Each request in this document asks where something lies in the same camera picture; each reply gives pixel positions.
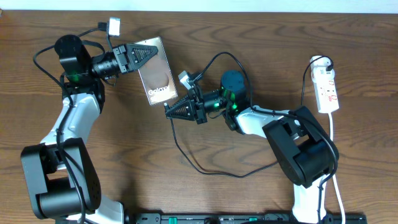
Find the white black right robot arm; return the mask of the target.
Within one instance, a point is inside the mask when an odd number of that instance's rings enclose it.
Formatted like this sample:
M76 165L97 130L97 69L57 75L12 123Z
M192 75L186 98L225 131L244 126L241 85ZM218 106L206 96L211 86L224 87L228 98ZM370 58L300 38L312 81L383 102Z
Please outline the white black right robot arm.
M224 72L220 87L204 93L201 75L182 72L180 82L188 93L165 106L169 120L205 123L220 111L230 130L267 139L282 171L294 185L292 215L299 223L325 223L326 182L338 167L338 150L308 108L272 111L251 103L244 77L237 70Z

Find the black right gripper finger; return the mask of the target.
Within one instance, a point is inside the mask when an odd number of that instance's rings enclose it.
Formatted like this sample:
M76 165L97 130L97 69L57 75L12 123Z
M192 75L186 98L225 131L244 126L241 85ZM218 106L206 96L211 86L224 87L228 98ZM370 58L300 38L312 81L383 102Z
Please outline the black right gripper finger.
M170 108L171 109L189 109L192 107L192 99L186 95L176 103L174 103Z
M187 109L171 109L167 103L164 105L165 107L165 116L169 119L184 119L188 121L194 121L195 115L193 112L193 106Z

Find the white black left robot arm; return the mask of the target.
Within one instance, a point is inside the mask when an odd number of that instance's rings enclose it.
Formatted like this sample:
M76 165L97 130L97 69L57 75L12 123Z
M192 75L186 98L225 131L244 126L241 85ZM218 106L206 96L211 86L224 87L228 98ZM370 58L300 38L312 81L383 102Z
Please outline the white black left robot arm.
M64 69L55 83L62 90L62 111L39 144L25 147L21 162L34 215L57 223L129 223L121 202L101 192L85 143L105 102L104 83L120 73L135 72L159 49L122 44L90 56L97 42L64 35L52 48Z

